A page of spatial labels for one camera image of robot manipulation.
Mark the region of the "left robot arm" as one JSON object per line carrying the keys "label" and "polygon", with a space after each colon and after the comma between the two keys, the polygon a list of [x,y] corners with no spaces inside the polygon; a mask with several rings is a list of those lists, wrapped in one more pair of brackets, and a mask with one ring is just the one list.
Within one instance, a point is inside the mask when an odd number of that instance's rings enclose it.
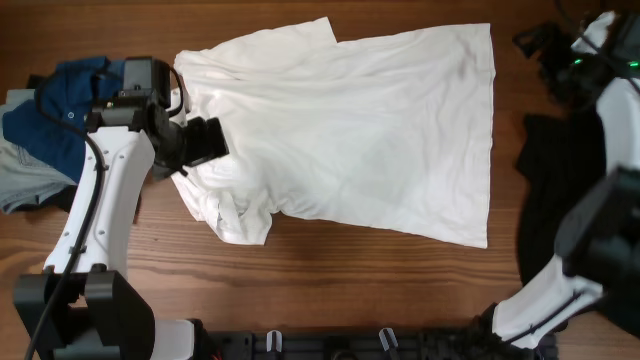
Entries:
{"label": "left robot arm", "polygon": [[80,138],[83,168],[64,231],[38,274],[19,277],[13,303],[29,334],[27,358],[217,359],[199,320],[159,320],[127,279],[128,242],[149,171],[185,174],[228,152],[217,118],[176,117],[185,107],[177,71],[130,57],[117,87],[88,89],[80,120],[55,124]]}

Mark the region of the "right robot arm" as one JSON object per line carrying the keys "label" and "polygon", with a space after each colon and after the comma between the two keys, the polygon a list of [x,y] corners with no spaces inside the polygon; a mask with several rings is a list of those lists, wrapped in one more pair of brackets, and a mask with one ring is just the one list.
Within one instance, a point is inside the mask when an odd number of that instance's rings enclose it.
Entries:
{"label": "right robot arm", "polygon": [[639,331],[639,17],[546,22],[513,41],[566,115],[523,119],[523,286],[477,317],[459,346],[476,359],[552,359],[552,334],[585,312]]}

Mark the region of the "white t-shirt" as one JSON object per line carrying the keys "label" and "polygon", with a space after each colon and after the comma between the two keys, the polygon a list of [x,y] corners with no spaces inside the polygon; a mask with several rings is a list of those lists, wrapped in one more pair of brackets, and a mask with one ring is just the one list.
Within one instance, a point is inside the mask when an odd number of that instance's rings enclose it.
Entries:
{"label": "white t-shirt", "polygon": [[224,242],[262,245],[276,213],[486,248],[495,77],[491,27],[338,41],[320,18],[174,62],[188,118],[229,152],[174,184]]}

